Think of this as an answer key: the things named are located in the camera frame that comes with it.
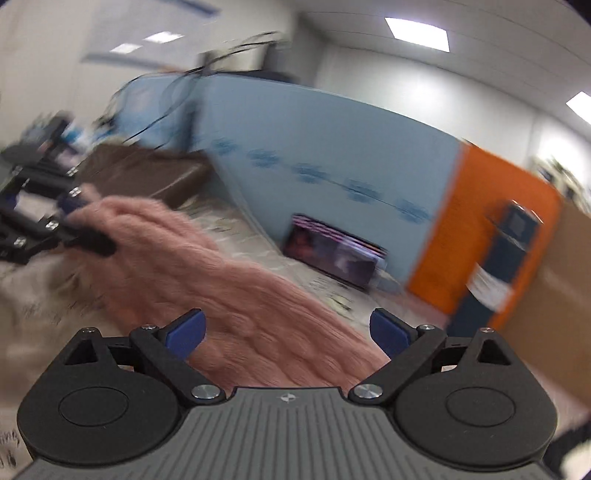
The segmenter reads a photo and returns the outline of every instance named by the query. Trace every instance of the pink knitted fabric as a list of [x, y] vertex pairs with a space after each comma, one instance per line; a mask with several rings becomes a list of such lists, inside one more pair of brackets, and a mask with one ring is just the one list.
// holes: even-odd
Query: pink knitted fabric
[[107, 197], [70, 218], [118, 245], [107, 259], [72, 250], [124, 333], [191, 308], [207, 317], [190, 364], [240, 386], [351, 386], [388, 360], [321, 302], [252, 262], [226, 258], [188, 218], [153, 200]]

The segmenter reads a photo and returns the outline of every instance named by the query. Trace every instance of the orange panel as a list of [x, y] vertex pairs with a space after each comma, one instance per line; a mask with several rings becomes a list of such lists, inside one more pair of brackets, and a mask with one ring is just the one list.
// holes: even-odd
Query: orange panel
[[543, 224], [514, 281], [513, 298], [491, 321], [500, 327], [529, 285], [552, 238], [562, 198], [551, 185], [474, 145], [465, 146], [447, 205], [409, 291], [442, 312], [455, 312], [475, 264], [486, 258], [495, 236], [490, 218], [511, 200], [533, 210]]

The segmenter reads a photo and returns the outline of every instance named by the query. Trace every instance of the silver bolt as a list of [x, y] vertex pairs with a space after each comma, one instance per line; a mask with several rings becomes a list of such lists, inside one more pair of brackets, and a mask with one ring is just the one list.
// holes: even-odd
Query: silver bolt
[[353, 393], [358, 396], [359, 398], [378, 398], [381, 397], [384, 393], [382, 387], [378, 385], [373, 385], [371, 383], [365, 383], [361, 385], [357, 385], [353, 389]]
[[26, 244], [27, 244], [27, 239], [26, 239], [26, 238], [24, 238], [23, 236], [20, 236], [20, 237], [18, 237], [18, 238], [17, 238], [17, 239], [14, 241], [14, 243], [13, 243], [13, 245], [14, 245], [16, 248], [22, 248], [22, 247], [24, 247]]
[[55, 220], [51, 220], [50, 222], [47, 223], [45, 228], [47, 228], [50, 231], [54, 231], [59, 226], [60, 226], [60, 224], [58, 222], [56, 222]]
[[72, 197], [73, 199], [75, 199], [81, 193], [82, 193], [82, 189], [80, 187], [75, 187], [75, 188], [73, 188], [73, 189], [70, 190], [70, 193], [68, 193], [68, 195], [70, 197]]
[[218, 387], [210, 384], [198, 385], [191, 390], [191, 395], [198, 400], [213, 400], [221, 394], [222, 391]]

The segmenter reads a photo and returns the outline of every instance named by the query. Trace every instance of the gray ribbed plate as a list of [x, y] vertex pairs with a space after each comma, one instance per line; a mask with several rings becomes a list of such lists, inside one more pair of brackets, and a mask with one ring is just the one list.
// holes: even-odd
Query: gray ribbed plate
[[385, 413], [336, 388], [240, 388], [227, 403], [189, 412], [158, 450], [123, 465], [69, 469], [35, 461], [19, 480], [551, 480], [538, 465], [473, 473], [407, 445]]

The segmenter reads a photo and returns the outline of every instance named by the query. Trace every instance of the ceiling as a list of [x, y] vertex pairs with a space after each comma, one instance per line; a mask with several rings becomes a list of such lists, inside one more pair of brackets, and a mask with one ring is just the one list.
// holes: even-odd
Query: ceiling
[[[591, 26], [563, 0], [294, 0], [338, 45], [441, 67], [534, 105], [591, 140], [566, 102], [591, 95]], [[447, 31], [450, 53], [396, 40], [385, 17]]]

